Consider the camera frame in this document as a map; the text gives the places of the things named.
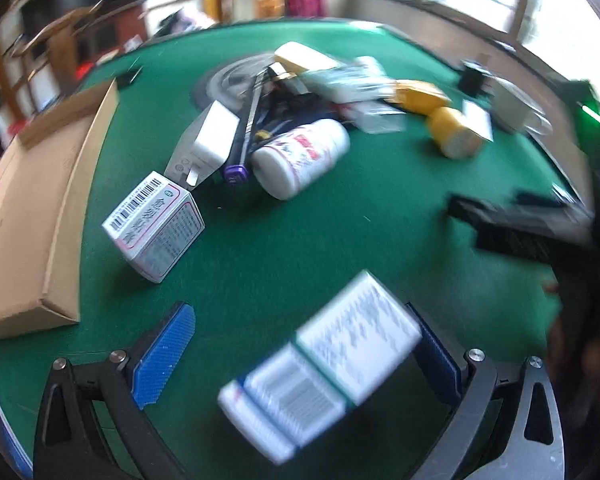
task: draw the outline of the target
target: green table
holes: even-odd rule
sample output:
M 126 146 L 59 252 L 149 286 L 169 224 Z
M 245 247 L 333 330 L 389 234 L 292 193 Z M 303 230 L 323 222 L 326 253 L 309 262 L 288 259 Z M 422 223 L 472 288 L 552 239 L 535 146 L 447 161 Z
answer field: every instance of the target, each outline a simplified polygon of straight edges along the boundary
M 450 192 L 504 201 L 513 190 L 549 192 L 560 176 L 522 135 L 494 132 L 472 160 L 441 156 L 424 119 L 406 131 L 351 134 L 350 153 L 289 202 L 257 184 L 205 182 L 194 198 L 201 237 L 160 285 L 142 279 L 101 222 L 151 170 L 162 171 L 197 116 L 189 93 L 203 73 L 230 59 L 299 41 L 343 59 L 375 56 L 390 76 L 430 81 L 456 107 L 458 74 L 383 28 L 356 22 L 275 22 L 218 28 L 145 47 L 96 69 L 96 84 L 144 70 L 120 104 L 96 168 L 84 223 L 80 324 L 0 341 L 0 404 L 32 454 L 38 403 L 50 364 L 104 359 L 131 344 L 176 300 L 196 309 L 196 335 L 149 418 L 186 469 L 203 479 L 398 479 L 443 427 L 439 404 L 408 359 L 352 415 L 294 460 L 275 467 L 225 419 L 221 386 L 292 335 L 361 269 L 413 301 L 466 346 L 496 359 L 541 354 L 557 305 L 541 290 L 548 268 L 472 249 L 473 233 L 443 213 Z M 101 420 L 120 461 L 130 459 Z

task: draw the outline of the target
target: blue gripper pad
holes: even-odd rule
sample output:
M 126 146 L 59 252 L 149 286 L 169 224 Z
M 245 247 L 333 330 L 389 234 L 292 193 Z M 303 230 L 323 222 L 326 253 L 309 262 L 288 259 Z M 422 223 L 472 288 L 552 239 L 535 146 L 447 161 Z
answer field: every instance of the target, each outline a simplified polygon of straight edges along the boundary
M 196 314 L 183 303 L 133 370 L 131 394 L 138 408 L 158 400 L 195 331 Z
M 440 402 L 456 407 L 462 399 L 462 376 L 449 352 L 411 303 L 406 307 L 420 322 L 422 339 L 413 351 L 416 362 Z

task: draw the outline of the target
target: purple marker cap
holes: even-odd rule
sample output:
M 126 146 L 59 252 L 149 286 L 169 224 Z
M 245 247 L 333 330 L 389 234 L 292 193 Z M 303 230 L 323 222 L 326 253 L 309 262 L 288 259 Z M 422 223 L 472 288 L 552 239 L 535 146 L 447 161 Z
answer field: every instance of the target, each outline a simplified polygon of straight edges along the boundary
M 245 184 L 249 179 L 249 172 L 241 164 L 232 164 L 222 170 L 222 176 L 224 180 L 232 186 L 238 186 L 239 184 Z

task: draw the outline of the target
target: screw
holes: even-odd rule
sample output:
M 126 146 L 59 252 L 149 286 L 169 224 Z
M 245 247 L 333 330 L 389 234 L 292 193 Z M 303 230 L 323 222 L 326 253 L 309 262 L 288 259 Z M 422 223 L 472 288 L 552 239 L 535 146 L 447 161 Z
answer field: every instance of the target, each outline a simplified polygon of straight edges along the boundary
M 529 358 L 529 364 L 532 365 L 533 368 L 542 368 L 542 359 L 532 355 Z
M 62 370 L 66 366 L 66 359 L 64 357 L 59 357 L 54 361 L 53 367 L 54 370 Z
M 126 359 L 126 352 L 124 350 L 114 350 L 109 354 L 109 361 L 115 364 L 120 364 Z
M 466 354 L 469 356 L 471 361 L 475 361 L 476 363 L 481 363 L 484 361 L 484 352 L 479 348 L 471 348 L 471 350 L 469 350 Z

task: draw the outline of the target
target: brown cardboard box lid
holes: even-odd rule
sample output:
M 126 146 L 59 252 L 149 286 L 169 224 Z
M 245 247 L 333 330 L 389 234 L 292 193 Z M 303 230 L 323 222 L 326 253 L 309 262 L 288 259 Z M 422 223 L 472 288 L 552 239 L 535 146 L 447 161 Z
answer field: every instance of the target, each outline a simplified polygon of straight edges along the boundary
M 77 322 L 82 226 L 115 82 L 38 116 L 0 160 L 0 338 Z

